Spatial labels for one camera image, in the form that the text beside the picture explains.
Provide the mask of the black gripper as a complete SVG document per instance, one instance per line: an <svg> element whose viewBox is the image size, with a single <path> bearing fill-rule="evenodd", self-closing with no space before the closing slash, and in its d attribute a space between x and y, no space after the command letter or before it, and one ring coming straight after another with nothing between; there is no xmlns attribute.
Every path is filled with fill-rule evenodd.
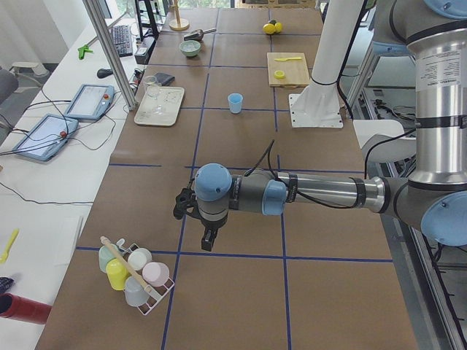
<svg viewBox="0 0 467 350"><path fill-rule="evenodd" d="M208 213L198 210L201 216L201 223L205 227L204 235L201 238L201 249L204 251L212 251L217 238L218 230L224 226L228 218L228 210L222 210L218 213Z"/></svg>

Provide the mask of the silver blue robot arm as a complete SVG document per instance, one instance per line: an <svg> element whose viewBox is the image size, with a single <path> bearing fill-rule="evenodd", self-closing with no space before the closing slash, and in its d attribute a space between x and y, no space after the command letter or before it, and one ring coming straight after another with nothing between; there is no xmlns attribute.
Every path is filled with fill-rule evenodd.
<svg viewBox="0 0 467 350"><path fill-rule="evenodd" d="M423 1L375 1L372 47L383 57L410 56L408 38L415 33Z"/></svg>
<svg viewBox="0 0 467 350"><path fill-rule="evenodd" d="M286 203L388 214L445 246L466 244L466 3L378 1L379 55L413 55L416 66L416 168L407 178L372 179L274 172L233 175L200 167L177 196L174 215L204 225L211 250L231 210L279 215Z"/></svg>

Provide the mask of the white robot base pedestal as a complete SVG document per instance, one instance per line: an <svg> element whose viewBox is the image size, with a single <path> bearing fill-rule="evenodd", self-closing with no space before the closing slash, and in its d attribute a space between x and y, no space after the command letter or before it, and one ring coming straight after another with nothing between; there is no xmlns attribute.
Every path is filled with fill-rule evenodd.
<svg viewBox="0 0 467 350"><path fill-rule="evenodd" d="M294 128L342 128L337 80L348 47L351 17L346 1L330 1L309 85L290 94Z"/></svg>

